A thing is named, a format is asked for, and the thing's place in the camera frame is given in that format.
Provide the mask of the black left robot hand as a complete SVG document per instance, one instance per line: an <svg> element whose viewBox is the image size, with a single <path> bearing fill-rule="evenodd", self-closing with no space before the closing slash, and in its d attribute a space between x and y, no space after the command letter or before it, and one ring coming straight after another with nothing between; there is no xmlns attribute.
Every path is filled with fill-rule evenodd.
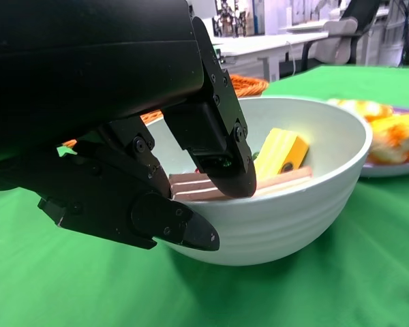
<svg viewBox="0 0 409 327"><path fill-rule="evenodd" d="M247 123L185 1L0 1L0 191L37 193L67 230L217 251L216 229L172 199L153 110L225 196L253 196Z"/></svg>

